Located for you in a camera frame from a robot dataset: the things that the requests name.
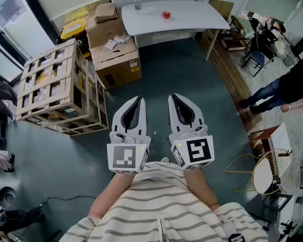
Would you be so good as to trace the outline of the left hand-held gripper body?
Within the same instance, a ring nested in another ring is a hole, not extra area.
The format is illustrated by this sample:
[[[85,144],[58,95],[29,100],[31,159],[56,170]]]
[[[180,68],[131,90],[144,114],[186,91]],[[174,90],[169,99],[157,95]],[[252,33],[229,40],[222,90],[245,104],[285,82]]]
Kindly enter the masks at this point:
[[[107,144],[108,167],[115,173],[140,174],[149,155],[151,138],[136,138],[110,132],[111,142]]]

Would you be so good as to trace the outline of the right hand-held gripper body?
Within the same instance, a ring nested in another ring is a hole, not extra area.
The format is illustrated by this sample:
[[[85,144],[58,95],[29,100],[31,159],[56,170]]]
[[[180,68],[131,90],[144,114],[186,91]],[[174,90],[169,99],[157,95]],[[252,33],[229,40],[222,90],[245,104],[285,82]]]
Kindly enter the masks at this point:
[[[171,152],[182,170],[201,168],[215,160],[213,137],[207,125],[169,135]]]

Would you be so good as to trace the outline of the person's left forearm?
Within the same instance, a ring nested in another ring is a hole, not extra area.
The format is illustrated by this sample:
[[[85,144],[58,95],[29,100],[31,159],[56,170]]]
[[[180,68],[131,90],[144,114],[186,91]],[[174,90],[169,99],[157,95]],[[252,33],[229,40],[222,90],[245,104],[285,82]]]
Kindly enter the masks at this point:
[[[130,188],[134,178],[135,174],[115,174],[107,187],[93,202],[88,217],[102,219],[122,194]]]

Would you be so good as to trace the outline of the person's right forearm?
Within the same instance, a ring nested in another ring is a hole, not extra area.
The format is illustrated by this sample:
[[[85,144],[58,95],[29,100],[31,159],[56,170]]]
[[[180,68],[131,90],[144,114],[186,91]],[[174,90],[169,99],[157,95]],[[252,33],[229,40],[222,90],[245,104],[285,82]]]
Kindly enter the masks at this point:
[[[188,189],[213,212],[220,207],[213,189],[208,184],[201,168],[184,170],[184,177]]]

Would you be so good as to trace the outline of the large taped cardboard box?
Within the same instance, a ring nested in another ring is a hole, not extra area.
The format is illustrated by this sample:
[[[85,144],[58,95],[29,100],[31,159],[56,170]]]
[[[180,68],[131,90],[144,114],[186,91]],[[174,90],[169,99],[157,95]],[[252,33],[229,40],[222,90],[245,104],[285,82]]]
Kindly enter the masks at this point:
[[[133,40],[117,44],[111,52],[104,45],[90,50],[95,71],[107,90],[138,81],[142,77],[141,64]]]

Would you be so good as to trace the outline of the person's striped shirt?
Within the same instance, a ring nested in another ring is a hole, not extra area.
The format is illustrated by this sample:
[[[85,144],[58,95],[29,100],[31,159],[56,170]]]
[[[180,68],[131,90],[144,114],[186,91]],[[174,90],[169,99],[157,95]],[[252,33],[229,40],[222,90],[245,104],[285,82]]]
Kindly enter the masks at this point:
[[[102,219],[86,216],[59,242],[268,242],[238,203],[214,212],[187,187],[184,170],[148,162]]]

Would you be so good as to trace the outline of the wooden slat crate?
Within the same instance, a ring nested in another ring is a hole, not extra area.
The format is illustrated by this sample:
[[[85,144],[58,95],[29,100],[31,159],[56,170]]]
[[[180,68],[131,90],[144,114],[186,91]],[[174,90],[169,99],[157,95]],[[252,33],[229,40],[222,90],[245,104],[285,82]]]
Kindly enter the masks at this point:
[[[16,119],[69,137],[108,129],[105,89],[75,38],[26,62]]]

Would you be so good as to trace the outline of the crumpled white paper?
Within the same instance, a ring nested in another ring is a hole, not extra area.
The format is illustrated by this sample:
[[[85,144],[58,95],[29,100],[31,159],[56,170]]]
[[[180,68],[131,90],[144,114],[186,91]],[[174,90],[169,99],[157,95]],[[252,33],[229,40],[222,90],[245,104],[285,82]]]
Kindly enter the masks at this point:
[[[128,35],[127,32],[124,32],[123,35],[121,35],[121,36],[116,35],[116,36],[114,37],[114,41],[115,41],[117,44],[125,44],[125,43],[128,42],[130,39],[131,39],[131,36]]]

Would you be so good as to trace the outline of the blue seat black chair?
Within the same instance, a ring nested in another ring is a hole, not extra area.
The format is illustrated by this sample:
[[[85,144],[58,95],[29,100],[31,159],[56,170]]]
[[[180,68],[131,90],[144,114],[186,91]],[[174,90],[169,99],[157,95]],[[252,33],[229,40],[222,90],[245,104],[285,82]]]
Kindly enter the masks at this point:
[[[276,39],[270,39],[267,36],[256,32],[254,38],[251,40],[250,51],[244,56],[244,59],[247,60],[241,67],[243,68],[249,61],[253,60],[256,63],[255,69],[259,68],[253,75],[253,77],[255,77],[266,65],[265,58],[267,56],[263,51],[269,51],[269,55],[271,55],[271,57],[268,57],[269,62],[275,57],[275,53],[271,49],[271,46],[275,41]]]

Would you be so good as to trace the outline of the plain brown cardboard box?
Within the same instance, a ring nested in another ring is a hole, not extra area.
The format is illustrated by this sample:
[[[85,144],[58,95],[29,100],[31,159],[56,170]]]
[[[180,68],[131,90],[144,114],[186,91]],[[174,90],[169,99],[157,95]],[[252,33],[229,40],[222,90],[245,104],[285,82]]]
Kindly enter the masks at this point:
[[[93,16],[86,18],[86,34],[89,48],[94,48],[113,40],[116,35],[122,36],[126,29],[121,14],[118,18],[96,23]]]

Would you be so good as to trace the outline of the green cloth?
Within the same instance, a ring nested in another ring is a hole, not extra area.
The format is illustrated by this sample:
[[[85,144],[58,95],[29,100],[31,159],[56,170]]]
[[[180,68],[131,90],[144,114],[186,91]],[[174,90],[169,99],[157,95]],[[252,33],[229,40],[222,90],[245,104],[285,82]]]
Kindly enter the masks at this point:
[[[245,39],[253,39],[255,36],[255,31],[253,30],[250,21],[241,17],[237,17],[237,20],[242,28],[242,37]]]

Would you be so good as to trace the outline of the yellow plastic bin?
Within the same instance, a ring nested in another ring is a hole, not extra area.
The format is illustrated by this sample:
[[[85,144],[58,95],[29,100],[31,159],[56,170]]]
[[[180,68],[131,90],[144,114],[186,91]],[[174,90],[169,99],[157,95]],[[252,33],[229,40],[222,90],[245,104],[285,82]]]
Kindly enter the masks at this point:
[[[67,40],[70,37],[83,32],[86,29],[86,18],[82,18],[71,22],[63,27],[61,32],[61,39]]]

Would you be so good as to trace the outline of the small flat cardboard box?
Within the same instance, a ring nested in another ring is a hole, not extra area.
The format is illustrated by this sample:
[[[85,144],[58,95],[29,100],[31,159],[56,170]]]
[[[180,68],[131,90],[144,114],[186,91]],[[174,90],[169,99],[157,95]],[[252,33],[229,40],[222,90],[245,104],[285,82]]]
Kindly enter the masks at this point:
[[[114,3],[100,4],[96,7],[93,20],[96,23],[116,19],[119,14]]]

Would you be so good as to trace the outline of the brown cardboard sheet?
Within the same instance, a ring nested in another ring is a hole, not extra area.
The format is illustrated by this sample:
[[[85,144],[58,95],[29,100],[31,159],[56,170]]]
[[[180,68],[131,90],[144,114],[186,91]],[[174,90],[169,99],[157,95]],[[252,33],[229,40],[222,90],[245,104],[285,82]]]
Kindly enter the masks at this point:
[[[233,2],[221,1],[221,0],[209,0],[209,4],[226,20],[228,21],[232,9],[234,7]]]

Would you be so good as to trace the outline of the grey window poster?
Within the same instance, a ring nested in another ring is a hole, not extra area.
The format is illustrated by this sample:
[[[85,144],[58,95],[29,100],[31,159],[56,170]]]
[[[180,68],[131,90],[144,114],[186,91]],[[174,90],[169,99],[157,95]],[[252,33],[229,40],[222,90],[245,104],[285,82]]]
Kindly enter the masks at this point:
[[[3,0],[0,4],[0,27],[4,28],[8,23],[19,19],[27,8],[22,0]]]

